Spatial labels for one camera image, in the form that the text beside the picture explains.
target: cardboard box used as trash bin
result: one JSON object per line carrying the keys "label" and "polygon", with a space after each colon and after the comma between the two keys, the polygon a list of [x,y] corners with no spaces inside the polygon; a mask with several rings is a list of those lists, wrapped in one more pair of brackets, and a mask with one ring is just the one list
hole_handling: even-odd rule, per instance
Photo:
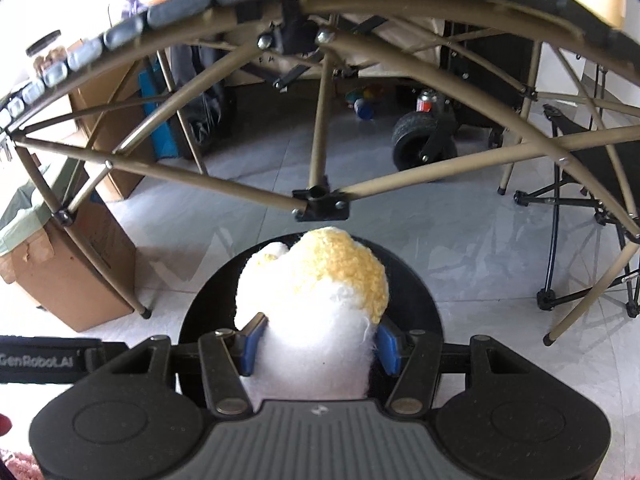
{"label": "cardboard box used as trash bin", "polygon": [[[64,192],[73,165],[68,160],[44,173],[58,195]],[[17,283],[76,332],[130,314],[129,305],[50,218],[40,194],[32,190],[33,184],[28,183],[16,192],[14,202],[29,207],[21,207],[13,220],[5,218],[5,225],[0,225],[3,280]],[[97,194],[80,206],[75,225],[120,283],[133,291],[136,248]]]}
{"label": "cardboard box used as trash bin", "polygon": [[[80,85],[68,95],[71,109],[78,111],[84,108],[106,104],[129,68],[130,64],[116,67]],[[118,101],[132,97],[139,90],[138,78],[137,76],[133,76],[125,85]],[[98,120],[98,116],[99,114],[94,114],[76,120],[79,128],[78,134],[72,135],[65,139],[64,142],[84,147],[89,133]],[[95,141],[94,148],[96,150],[110,152],[124,140],[145,117],[146,114],[142,106],[121,108],[120,110],[105,113],[98,126],[98,137]],[[132,157],[145,162],[156,161],[154,147],[149,137],[133,151]],[[92,173],[91,165],[88,165],[88,172],[89,174]],[[129,197],[140,180],[142,180],[142,176],[140,175],[113,170],[100,184],[98,193],[107,202],[123,200]]]}

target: black lid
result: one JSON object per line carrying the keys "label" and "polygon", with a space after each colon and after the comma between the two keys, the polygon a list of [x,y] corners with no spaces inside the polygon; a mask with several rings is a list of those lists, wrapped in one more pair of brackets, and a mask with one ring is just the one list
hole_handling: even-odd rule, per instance
{"label": "black lid", "polygon": [[27,49],[25,50],[25,53],[29,57],[33,56],[34,54],[37,54],[43,48],[45,48],[46,46],[49,46],[51,43],[56,41],[60,37],[60,34],[61,32],[59,30],[54,30],[53,32],[50,32],[49,34],[44,36],[44,38],[40,38],[31,46],[28,46]]}

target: plush toy ear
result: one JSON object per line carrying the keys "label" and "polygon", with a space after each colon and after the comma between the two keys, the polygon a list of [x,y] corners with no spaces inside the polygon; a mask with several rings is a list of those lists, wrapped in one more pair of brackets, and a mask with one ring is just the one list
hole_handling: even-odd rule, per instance
{"label": "plush toy ear", "polygon": [[264,301],[269,285],[273,282],[272,264],[289,252],[280,242],[273,242],[253,254],[238,279],[236,292],[236,328],[241,330],[258,312],[264,312]]}

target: white fur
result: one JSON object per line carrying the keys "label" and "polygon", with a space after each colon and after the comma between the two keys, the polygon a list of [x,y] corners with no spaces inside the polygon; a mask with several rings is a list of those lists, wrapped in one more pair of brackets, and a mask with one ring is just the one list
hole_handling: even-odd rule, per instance
{"label": "white fur", "polygon": [[[263,251],[286,254],[282,244]],[[238,281],[236,327],[264,312],[267,329],[258,345],[254,374],[243,377],[257,409],[264,399],[361,399],[373,359],[373,325],[351,286],[323,278],[295,292],[287,258],[247,262]]]}

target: white and yellow plush toy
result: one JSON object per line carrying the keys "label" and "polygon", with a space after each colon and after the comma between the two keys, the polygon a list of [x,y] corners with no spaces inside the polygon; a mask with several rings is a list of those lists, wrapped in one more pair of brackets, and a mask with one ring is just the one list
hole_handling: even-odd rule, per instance
{"label": "white and yellow plush toy", "polygon": [[263,312],[254,373],[242,383],[264,399],[361,399],[374,335],[388,303],[385,269],[346,232],[309,231],[292,248],[255,253],[238,281],[236,327]]}

